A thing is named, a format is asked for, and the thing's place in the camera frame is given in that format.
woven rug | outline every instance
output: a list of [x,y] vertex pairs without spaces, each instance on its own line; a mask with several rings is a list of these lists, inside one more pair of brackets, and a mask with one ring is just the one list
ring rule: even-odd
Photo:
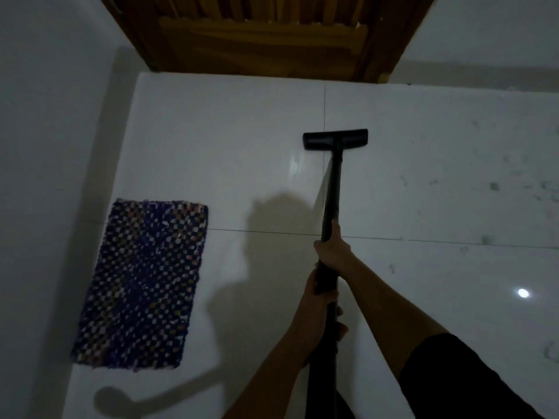
[[207,220],[202,204],[113,204],[72,350],[75,363],[134,370],[181,363]]

glossy floor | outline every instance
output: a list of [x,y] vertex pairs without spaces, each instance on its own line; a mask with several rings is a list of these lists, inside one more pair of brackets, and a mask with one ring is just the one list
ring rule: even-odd
[[[74,366],[64,417],[223,414],[315,262],[328,157],[304,151],[301,135],[325,127],[370,132],[344,156],[340,220],[354,252],[559,415],[558,106],[549,94],[143,75],[113,198],[210,207],[185,356],[172,371]],[[341,393],[359,418],[411,417],[343,283],[340,304],[351,329]],[[289,417],[303,416],[305,378]]]

hand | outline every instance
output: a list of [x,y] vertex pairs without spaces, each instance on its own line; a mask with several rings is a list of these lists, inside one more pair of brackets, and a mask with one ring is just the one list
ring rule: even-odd
[[336,219],[332,220],[330,239],[326,242],[315,241],[314,247],[322,263],[340,274],[343,274],[344,268],[355,259],[351,246],[342,239],[342,230]]
[[[316,269],[309,275],[305,292],[286,333],[289,344],[301,350],[301,359],[304,363],[322,339],[326,327],[326,308],[328,304],[334,303],[338,299],[337,291],[315,294],[315,284]],[[337,313],[338,316],[343,314],[340,307],[338,307]],[[340,341],[349,329],[346,325],[340,323],[338,323],[338,327],[338,341]]]

vacuum wand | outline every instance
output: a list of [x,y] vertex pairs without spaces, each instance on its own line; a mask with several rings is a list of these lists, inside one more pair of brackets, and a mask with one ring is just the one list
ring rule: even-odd
[[[349,148],[363,147],[368,142],[367,129],[334,132],[307,132],[303,134],[306,150],[332,151],[332,168],[324,206],[321,241],[332,236],[332,220],[338,219],[342,153]],[[338,288],[338,272],[320,260],[316,270],[317,294]],[[336,354],[338,353],[337,304],[328,305],[326,327],[322,340],[310,357],[309,383],[305,418],[335,419],[337,415]]]

doormat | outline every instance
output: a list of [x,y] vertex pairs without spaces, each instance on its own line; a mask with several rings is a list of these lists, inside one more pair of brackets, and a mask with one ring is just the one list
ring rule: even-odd
[[72,350],[75,363],[173,369],[181,363],[208,208],[113,204]]

